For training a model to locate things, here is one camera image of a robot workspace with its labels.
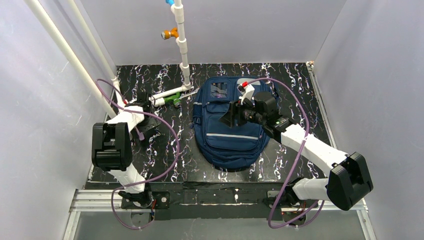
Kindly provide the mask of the navy blue backpack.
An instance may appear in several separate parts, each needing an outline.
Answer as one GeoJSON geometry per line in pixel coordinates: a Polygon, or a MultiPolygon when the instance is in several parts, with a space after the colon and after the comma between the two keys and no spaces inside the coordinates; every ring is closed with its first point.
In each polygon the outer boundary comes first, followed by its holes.
{"type": "Polygon", "coordinates": [[[216,168],[248,168],[271,139],[259,124],[247,122],[229,127],[220,121],[230,102],[241,97],[238,85],[251,80],[250,76],[211,77],[195,96],[192,112],[195,140],[205,159],[216,168]]]}

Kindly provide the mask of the pink marker pen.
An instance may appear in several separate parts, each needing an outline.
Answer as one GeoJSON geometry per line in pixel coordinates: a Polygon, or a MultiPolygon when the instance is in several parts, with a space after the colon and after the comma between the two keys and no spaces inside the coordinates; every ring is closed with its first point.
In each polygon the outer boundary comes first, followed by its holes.
{"type": "Polygon", "coordinates": [[[136,133],[138,135],[138,139],[140,141],[144,141],[145,140],[144,133],[141,130],[139,130],[137,127],[135,127],[135,130],[136,130],[136,133]]]}

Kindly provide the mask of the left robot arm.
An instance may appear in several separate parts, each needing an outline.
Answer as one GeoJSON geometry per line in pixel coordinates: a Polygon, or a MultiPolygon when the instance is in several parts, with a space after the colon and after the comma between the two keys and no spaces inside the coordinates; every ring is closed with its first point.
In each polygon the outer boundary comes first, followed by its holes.
{"type": "Polygon", "coordinates": [[[153,200],[144,183],[129,186],[145,180],[132,164],[131,131],[138,130],[137,125],[145,127],[149,117],[127,110],[149,111],[150,96],[146,92],[138,93],[137,100],[125,105],[124,110],[116,117],[106,122],[95,123],[92,128],[92,164],[111,174],[123,186],[123,190],[118,194],[140,208],[151,206],[153,200]]]}

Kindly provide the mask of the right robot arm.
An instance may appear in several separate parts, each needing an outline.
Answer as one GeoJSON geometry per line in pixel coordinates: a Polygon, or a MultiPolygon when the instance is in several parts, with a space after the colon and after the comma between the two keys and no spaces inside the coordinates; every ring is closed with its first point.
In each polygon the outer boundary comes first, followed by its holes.
{"type": "Polygon", "coordinates": [[[310,135],[299,124],[279,114],[276,100],[269,92],[259,92],[251,102],[246,98],[232,101],[219,119],[232,128],[246,123],[258,124],[272,139],[306,157],[326,178],[296,178],[276,198],[278,204],[295,205],[300,201],[330,201],[343,211],[350,210],[373,189],[366,159],[331,147],[310,135]]]}

